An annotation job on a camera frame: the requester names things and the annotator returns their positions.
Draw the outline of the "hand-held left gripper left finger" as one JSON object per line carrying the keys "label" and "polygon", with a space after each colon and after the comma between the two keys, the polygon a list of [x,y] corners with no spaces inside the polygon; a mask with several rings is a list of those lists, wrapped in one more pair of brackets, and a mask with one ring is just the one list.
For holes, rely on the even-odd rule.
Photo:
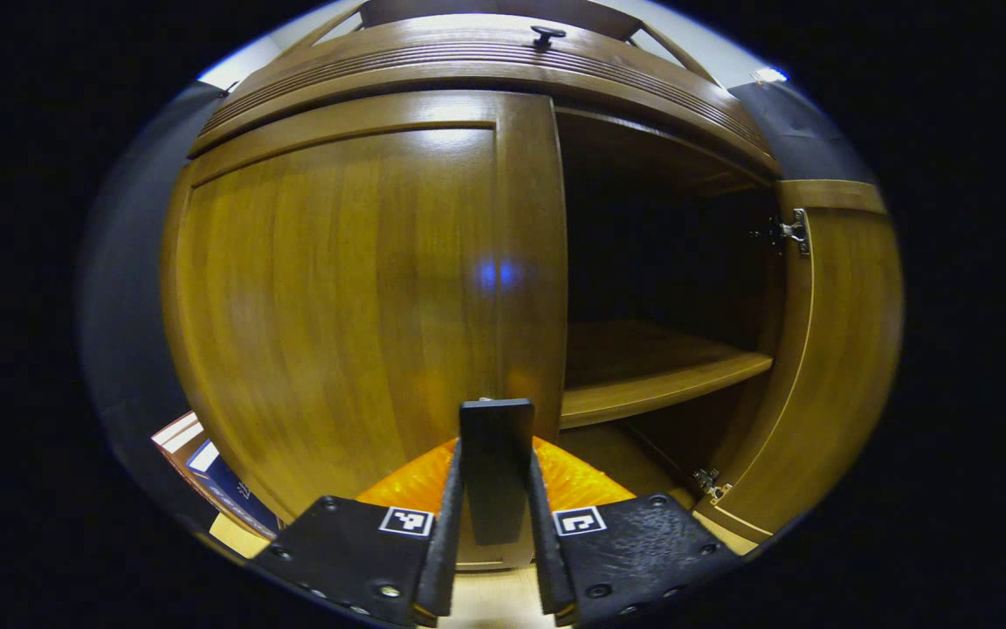
{"label": "hand-held left gripper left finger", "polygon": [[322,496],[249,562],[265,580],[367,628],[436,626],[451,612],[463,502],[459,439],[408,463],[439,474],[436,508]]}

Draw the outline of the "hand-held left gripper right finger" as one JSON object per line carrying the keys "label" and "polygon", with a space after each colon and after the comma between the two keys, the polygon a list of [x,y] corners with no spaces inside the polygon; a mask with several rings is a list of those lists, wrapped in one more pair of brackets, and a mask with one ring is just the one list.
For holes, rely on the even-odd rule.
{"label": "hand-held left gripper right finger", "polygon": [[632,494],[545,439],[528,504],[542,611],[564,628],[656,628],[744,562],[671,494]]}

